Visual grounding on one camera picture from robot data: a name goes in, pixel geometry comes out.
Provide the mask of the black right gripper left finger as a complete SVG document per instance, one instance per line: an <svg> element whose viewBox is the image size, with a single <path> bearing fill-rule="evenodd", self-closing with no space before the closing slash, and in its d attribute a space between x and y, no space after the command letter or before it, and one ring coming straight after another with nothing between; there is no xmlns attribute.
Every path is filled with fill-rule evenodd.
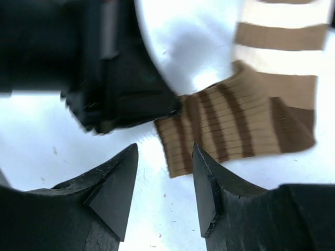
<svg viewBox="0 0 335 251"><path fill-rule="evenodd" d="M1 250L118 250L138 168L131 144L50 189L1 186Z"/></svg>

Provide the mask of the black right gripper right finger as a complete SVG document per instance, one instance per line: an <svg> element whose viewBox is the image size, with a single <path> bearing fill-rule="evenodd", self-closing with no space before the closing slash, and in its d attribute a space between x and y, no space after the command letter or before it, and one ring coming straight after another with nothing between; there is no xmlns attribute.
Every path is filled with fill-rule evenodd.
<svg viewBox="0 0 335 251"><path fill-rule="evenodd" d="M334 250L334 185L252 184L193 146L201 236L208 250Z"/></svg>

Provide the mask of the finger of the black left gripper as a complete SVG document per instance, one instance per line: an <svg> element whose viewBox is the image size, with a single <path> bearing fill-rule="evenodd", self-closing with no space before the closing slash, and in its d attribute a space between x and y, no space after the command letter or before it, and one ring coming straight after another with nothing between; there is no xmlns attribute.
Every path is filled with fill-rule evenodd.
<svg viewBox="0 0 335 251"><path fill-rule="evenodd" d="M83 129L96 134L177 116L182 110L181 100L167 89L70 89L65 91L65 103Z"/></svg>

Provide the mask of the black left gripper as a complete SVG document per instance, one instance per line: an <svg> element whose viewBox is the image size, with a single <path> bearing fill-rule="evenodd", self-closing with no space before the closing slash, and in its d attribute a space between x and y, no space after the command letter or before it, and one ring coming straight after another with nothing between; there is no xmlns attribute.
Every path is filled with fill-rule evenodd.
<svg viewBox="0 0 335 251"><path fill-rule="evenodd" d="M134 1L1 1L1 93L71 105L165 105Z"/></svg>

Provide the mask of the brown tan striped sock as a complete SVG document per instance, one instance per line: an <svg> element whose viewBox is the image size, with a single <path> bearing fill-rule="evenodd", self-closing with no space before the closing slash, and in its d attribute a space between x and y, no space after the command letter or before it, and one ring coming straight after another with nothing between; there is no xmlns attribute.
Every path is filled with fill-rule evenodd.
<svg viewBox="0 0 335 251"><path fill-rule="evenodd" d="M225 161L315 145L318 71L333 1L245 1L234 75L181 97L182 113L155 122L171 177L193 170L193 145Z"/></svg>

